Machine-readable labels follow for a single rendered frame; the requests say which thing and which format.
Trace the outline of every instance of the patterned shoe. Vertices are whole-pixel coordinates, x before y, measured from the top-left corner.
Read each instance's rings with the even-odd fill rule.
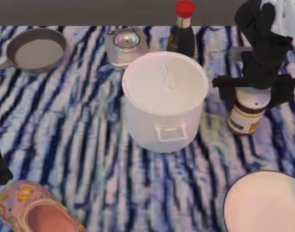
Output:
[[[48,190],[27,180],[1,191],[0,219],[14,232],[85,232]]]

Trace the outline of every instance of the gray pan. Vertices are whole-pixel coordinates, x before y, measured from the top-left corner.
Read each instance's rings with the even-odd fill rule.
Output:
[[[10,41],[0,70],[14,66],[32,74],[45,73],[59,64],[66,47],[67,41],[58,31],[27,30]]]

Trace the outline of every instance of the striped cloth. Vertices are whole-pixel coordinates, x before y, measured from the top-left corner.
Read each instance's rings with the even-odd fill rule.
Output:
[[[211,88],[194,142],[173,154],[147,152],[125,128],[121,73],[104,47],[110,27],[50,28],[70,43],[58,68],[0,72],[0,148],[15,180],[41,183],[88,232],[219,232],[222,199],[237,178],[256,170],[295,177],[295,101],[267,111],[254,135],[239,138]],[[165,49],[170,27],[141,28],[151,50]],[[0,63],[9,40],[27,29],[0,27]],[[241,75],[228,55],[247,45],[236,28],[194,31],[210,81]],[[295,49],[281,71],[295,77]],[[0,221],[0,232],[8,231]]]

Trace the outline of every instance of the gray wall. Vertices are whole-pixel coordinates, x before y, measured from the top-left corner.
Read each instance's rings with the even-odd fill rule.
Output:
[[[172,25],[175,0],[0,0],[0,25]],[[233,25],[245,0],[194,0],[193,25]]]

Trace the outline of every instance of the dark bottle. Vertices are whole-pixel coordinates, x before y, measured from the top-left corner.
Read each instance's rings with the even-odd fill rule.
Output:
[[[177,24],[171,29],[167,51],[194,57],[195,36],[191,27],[194,10],[195,4],[189,0],[180,0],[176,3]]]

